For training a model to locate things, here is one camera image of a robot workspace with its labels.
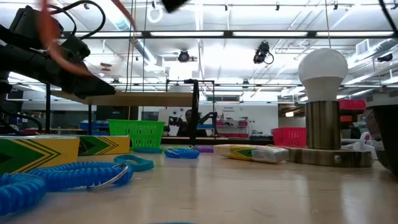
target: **table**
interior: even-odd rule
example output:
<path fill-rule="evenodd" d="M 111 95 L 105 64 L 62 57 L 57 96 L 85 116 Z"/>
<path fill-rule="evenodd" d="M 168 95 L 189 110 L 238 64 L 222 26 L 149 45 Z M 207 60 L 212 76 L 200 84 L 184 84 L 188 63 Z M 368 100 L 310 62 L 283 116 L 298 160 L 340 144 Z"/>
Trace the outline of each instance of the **table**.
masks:
<path fill-rule="evenodd" d="M 49 193 L 0 223 L 396 223 L 398 183 L 382 165 L 343 169 L 261 164 L 214 154 L 155 161 L 132 182 L 97 193 Z M 79 157 L 111 161 L 114 156 Z"/>

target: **green and yellow box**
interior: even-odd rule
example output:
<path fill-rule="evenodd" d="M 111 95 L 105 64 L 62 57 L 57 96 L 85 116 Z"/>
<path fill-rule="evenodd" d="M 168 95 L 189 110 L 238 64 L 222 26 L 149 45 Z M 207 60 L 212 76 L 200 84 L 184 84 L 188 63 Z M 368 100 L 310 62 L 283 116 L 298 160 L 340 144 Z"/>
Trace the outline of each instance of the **green and yellow box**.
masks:
<path fill-rule="evenodd" d="M 0 175 L 76 162 L 78 136 L 1 136 Z"/>
<path fill-rule="evenodd" d="M 79 156 L 129 154 L 129 136 L 79 136 Z"/>

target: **bulb base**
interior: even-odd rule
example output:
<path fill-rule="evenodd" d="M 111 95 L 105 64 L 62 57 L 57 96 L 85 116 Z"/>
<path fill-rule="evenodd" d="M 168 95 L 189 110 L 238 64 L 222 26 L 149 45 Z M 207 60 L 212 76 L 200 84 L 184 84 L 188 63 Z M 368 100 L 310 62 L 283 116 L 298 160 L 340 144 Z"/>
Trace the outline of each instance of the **bulb base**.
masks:
<path fill-rule="evenodd" d="M 340 107 L 338 101 L 305 104 L 305 126 L 309 149 L 340 149 Z"/>

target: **blue spiral wrist coil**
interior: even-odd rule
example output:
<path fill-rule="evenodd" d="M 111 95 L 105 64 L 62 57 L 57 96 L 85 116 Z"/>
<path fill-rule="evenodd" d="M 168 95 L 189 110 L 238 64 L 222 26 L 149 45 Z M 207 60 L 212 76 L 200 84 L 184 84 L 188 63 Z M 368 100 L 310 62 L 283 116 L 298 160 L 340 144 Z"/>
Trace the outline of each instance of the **blue spiral wrist coil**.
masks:
<path fill-rule="evenodd" d="M 55 191 L 105 183 L 123 170 L 122 167 L 114 167 L 115 165 L 115 162 L 72 162 L 34 169 L 29 173 L 42 177 L 47 190 Z M 126 184 L 131 177 L 132 170 L 128 169 L 114 184 Z"/>
<path fill-rule="evenodd" d="M 176 159 L 196 159 L 199 157 L 199 151 L 193 149 L 166 149 L 164 154 L 168 158 Z"/>
<path fill-rule="evenodd" d="M 44 179 L 32 174 L 0 177 L 0 216 L 37 203 L 46 193 Z"/>

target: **light bulb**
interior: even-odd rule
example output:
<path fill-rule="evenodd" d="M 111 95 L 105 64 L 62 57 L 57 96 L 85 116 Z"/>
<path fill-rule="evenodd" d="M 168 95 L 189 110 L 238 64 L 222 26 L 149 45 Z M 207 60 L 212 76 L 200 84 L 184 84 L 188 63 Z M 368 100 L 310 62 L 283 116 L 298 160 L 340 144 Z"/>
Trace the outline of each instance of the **light bulb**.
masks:
<path fill-rule="evenodd" d="M 317 49 L 303 58 L 298 77 L 305 86 L 308 101 L 336 101 L 338 89 L 348 73 L 348 64 L 337 50 Z"/>

